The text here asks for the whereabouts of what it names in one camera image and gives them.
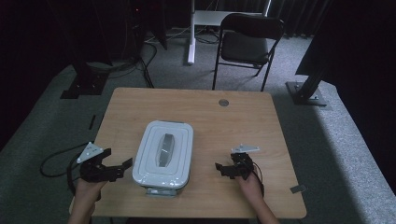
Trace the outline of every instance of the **container lid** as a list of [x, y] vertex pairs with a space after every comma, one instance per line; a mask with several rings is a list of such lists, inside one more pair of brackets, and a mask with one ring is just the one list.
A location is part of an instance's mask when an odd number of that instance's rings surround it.
[[187, 123], [152, 121], [137, 151], [132, 176], [142, 187], [181, 189], [188, 180], [192, 127]]

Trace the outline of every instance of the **human arm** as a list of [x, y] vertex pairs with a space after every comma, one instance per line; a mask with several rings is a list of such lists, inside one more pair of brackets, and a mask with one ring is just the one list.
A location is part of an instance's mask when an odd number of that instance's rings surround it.
[[72, 212], [68, 224], [87, 224], [95, 210], [95, 202], [100, 190], [107, 182], [89, 183], [79, 179], [76, 187], [76, 195], [73, 202]]
[[260, 223], [278, 224], [279, 221], [262, 197], [259, 179], [254, 174], [250, 174], [247, 180], [244, 180], [241, 176], [236, 176], [235, 180], [238, 182], [247, 201], [256, 212]]

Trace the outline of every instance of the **chair seat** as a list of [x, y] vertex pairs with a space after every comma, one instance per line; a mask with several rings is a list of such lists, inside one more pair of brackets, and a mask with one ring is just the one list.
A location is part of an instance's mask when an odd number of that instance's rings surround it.
[[226, 33], [221, 58], [232, 62], [266, 64], [269, 60], [267, 41], [238, 33]]

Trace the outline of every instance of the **table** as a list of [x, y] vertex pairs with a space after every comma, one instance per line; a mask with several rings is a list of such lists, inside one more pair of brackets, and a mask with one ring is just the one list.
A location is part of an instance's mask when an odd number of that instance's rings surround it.
[[[221, 106], [220, 100], [227, 100]], [[94, 216], [100, 217], [228, 217], [256, 215], [236, 181], [221, 176], [215, 162], [233, 164], [231, 148], [240, 144], [260, 147], [249, 155], [262, 169], [265, 201], [277, 217], [306, 214], [290, 155], [266, 92], [115, 89], [95, 144], [112, 148], [105, 165], [135, 158], [143, 133], [153, 120], [189, 123], [194, 130], [191, 174], [176, 198], [153, 198], [132, 179], [132, 168], [116, 182], [105, 185]]]
[[[264, 15], [266, 16], [271, 5], [271, 0], [267, 1], [264, 6], [262, 13], [247, 13], [250, 15]], [[191, 26], [190, 26], [190, 47], [189, 47], [189, 58], [188, 64], [194, 64], [195, 62], [195, 25], [212, 25], [220, 26], [221, 21], [230, 11], [206, 11], [206, 10], [195, 10], [195, 0], [191, 0]]]

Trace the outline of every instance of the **metal stand base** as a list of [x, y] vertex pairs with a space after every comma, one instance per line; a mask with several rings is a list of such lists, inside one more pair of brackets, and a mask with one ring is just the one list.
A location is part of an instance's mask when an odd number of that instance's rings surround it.
[[286, 82], [286, 86], [289, 89], [289, 93], [293, 99], [293, 102], [296, 105], [319, 105], [326, 106], [326, 101], [323, 100], [323, 97], [319, 90], [316, 90], [315, 93], [309, 98], [304, 99], [299, 94], [298, 91], [304, 85], [303, 82]]
[[78, 85], [78, 76], [75, 77], [69, 90], [62, 93], [61, 99], [77, 99], [80, 95], [100, 95], [106, 85], [109, 74], [101, 74], [96, 77], [91, 86], [83, 87]]

